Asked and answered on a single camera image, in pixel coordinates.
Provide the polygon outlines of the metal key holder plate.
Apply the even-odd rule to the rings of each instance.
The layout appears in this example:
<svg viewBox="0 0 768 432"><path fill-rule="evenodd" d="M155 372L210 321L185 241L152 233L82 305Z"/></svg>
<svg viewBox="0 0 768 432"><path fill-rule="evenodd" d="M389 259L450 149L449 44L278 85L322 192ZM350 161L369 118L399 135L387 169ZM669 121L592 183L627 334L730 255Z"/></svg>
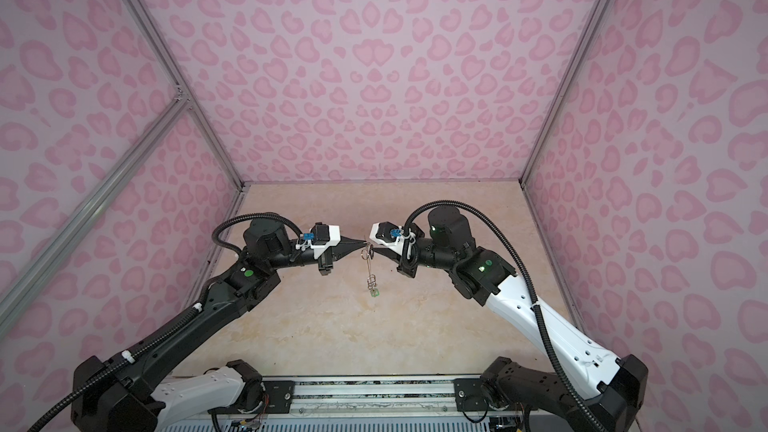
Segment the metal key holder plate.
<svg viewBox="0 0 768 432"><path fill-rule="evenodd" d="M364 249L361 250L361 258L365 262L365 266L366 266L366 285L367 285L367 290L369 294L372 289L374 288L378 289L377 279L372 269L373 257L374 257L373 246L371 244L368 244Z"/></svg>

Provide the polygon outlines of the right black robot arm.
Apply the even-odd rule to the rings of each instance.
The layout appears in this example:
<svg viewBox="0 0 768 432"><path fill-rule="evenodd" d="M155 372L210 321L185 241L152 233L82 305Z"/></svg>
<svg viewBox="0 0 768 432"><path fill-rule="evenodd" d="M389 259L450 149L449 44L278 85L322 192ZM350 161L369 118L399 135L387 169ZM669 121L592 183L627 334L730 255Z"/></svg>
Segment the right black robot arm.
<svg viewBox="0 0 768 432"><path fill-rule="evenodd" d="M543 410L574 431L631 428L644 402L645 363L618 356L547 304L511 241L483 212L434 201L401 226L373 224L370 240L406 277L420 267L445 272L462 297L503 318L546 356L549 372L497 358L481 376L489 407Z"/></svg>

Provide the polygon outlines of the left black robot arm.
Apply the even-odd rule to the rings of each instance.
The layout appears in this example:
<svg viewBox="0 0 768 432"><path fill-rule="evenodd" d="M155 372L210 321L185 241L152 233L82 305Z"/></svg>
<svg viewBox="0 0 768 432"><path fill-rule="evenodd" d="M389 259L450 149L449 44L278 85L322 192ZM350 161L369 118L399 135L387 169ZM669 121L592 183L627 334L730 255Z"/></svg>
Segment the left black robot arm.
<svg viewBox="0 0 768 432"><path fill-rule="evenodd" d="M81 431L154 431L178 405L162 382L226 325L252 311L279 285L282 269L316 266L327 275L336 261L363 249L339 227L315 223L304 232L273 212L228 219L212 233L215 245L235 253L209 279L194 303L125 351L91 357L74 373L70 417Z"/></svg>

